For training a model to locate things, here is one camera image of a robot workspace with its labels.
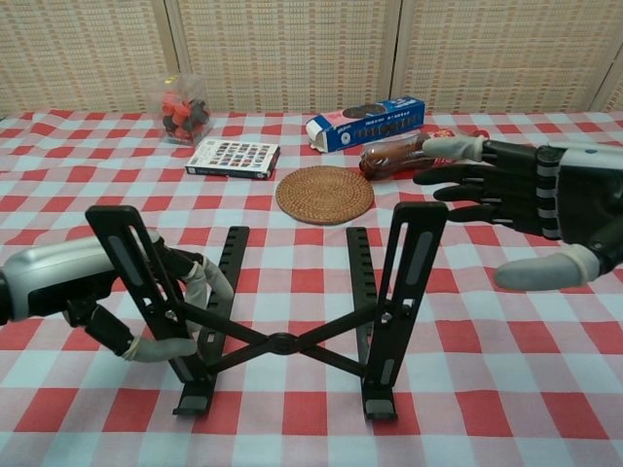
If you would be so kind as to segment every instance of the checkered tablecloth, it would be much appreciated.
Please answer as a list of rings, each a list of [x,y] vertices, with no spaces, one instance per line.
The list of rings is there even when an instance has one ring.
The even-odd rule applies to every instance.
[[[217,114],[211,136],[277,143],[268,181],[189,175],[192,154],[142,115],[44,112],[0,122],[0,262],[31,245],[92,234],[85,210],[131,204],[169,245],[218,259],[250,228],[233,319],[300,334],[352,310],[345,227],[368,228],[383,267],[394,205],[432,199],[410,174],[377,182],[347,225],[298,223],[275,202],[286,174],[355,169],[359,148],[320,155],[309,115]],[[427,127],[494,139],[623,142],[623,113],[434,115]],[[399,419],[364,420],[359,381],[302,355],[264,355],[221,374],[208,417],[171,414],[167,363],[129,363],[60,315],[0,330],[2,466],[623,465],[623,274],[556,292],[497,289],[496,267],[557,244],[484,224],[449,224],[395,386]],[[123,286],[102,301],[140,334]],[[356,358],[354,332],[326,343]],[[226,351],[238,348],[228,341]]]

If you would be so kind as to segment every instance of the beige wall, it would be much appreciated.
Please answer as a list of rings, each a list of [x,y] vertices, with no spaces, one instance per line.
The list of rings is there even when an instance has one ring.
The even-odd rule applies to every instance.
[[[0,116],[143,111],[177,70],[222,111],[614,110],[621,31],[620,0],[0,0]]]

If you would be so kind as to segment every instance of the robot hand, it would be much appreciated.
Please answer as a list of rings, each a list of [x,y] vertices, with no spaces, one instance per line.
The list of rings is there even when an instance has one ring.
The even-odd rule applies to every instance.
[[[495,282],[513,290],[579,286],[623,262],[623,148],[551,143],[537,148],[483,136],[430,139],[427,156],[455,163],[414,176],[442,201],[467,200],[454,222],[481,221],[566,245],[546,258],[501,266]]]
[[[185,302],[205,308],[207,285],[219,297],[233,298],[227,278],[207,258],[167,247],[155,231],[148,234],[166,272],[186,285]],[[84,327],[126,360],[165,361],[197,351],[193,339],[152,341],[135,337],[128,326],[98,305],[97,300],[110,295],[117,277],[95,236],[20,251],[0,269],[0,325],[62,312],[72,327]],[[186,325],[190,336],[201,328],[189,321]]]

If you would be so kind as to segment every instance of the rattan coaster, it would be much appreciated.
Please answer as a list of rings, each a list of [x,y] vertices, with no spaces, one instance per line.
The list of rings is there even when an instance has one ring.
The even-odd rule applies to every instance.
[[[276,188],[276,202],[297,221],[330,226],[366,212],[374,202],[374,191],[358,173],[316,165],[286,175]]]

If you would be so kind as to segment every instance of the red and white tablecloth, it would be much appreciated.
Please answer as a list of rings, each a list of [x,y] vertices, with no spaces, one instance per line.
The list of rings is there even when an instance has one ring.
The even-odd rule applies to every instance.
[[[345,228],[369,229],[383,266],[391,212],[432,199],[410,174],[374,185],[349,224],[294,221],[275,202],[286,174],[356,169],[359,148],[320,155],[309,115],[217,114],[211,136],[277,143],[268,181],[189,175],[192,150],[144,115],[42,112],[0,122],[0,263],[91,234],[93,204],[131,204],[170,245],[218,259],[228,228],[250,228],[233,319],[300,334],[352,310]],[[519,143],[623,143],[623,113],[434,115],[428,127],[486,129]],[[366,422],[356,377],[302,355],[264,355],[221,374],[208,417],[171,414],[167,363],[129,363],[60,315],[0,330],[2,466],[623,465],[623,274],[565,291],[514,293],[496,267],[556,243],[485,224],[449,224],[395,386],[399,419]],[[135,333],[123,286],[102,302]],[[354,332],[326,343],[355,358]],[[228,341],[226,351],[237,348]]]

